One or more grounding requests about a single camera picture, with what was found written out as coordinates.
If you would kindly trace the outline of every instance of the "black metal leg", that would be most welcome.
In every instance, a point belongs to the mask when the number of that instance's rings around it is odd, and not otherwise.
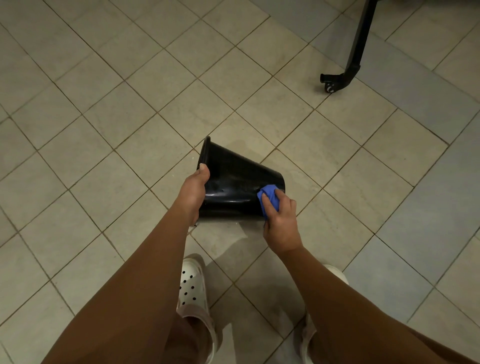
[[[348,57],[347,67],[342,74],[321,74],[320,82],[325,84],[325,91],[333,93],[347,87],[360,69],[360,61],[367,43],[368,32],[378,0],[366,0],[360,18],[352,50]]]

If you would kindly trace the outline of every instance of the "blue cleaning rag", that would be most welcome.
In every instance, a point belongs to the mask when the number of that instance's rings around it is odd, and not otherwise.
[[[267,214],[265,213],[265,207],[264,203],[262,202],[262,194],[266,194],[270,202],[272,203],[273,207],[275,207],[275,210],[280,209],[280,200],[278,197],[275,195],[275,189],[278,188],[274,184],[268,184],[264,188],[262,188],[258,193],[257,197],[260,200],[260,206],[262,207],[262,212],[264,213],[265,220],[267,220]]]

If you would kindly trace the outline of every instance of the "hand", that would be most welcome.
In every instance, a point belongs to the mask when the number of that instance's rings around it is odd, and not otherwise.
[[[267,195],[262,195],[265,212],[268,220],[264,227],[264,238],[272,251],[282,253],[302,247],[299,229],[297,227],[297,201],[290,200],[281,190],[275,194],[280,200],[280,209],[277,212]]]
[[[179,195],[173,203],[187,213],[191,226],[195,225],[198,220],[198,210],[205,200],[205,183],[209,178],[208,167],[200,163],[199,169],[185,179]]]

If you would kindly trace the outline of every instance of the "black bucket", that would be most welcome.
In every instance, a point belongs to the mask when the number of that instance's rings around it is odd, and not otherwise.
[[[268,184],[285,192],[280,173],[249,160],[206,137],[198,159],[210,170],[200,218],[263,218],[257,193]]]

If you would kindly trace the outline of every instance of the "person's left hand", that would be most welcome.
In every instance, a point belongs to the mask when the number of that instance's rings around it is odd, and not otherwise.
[[[198,220],[198,210],[205,199],[205,183],[209,178],[210,171],[208,167],[200,163],[199,169],[187,177],[174,202],[174,205],[187,213],[190,225],[194,225]]]

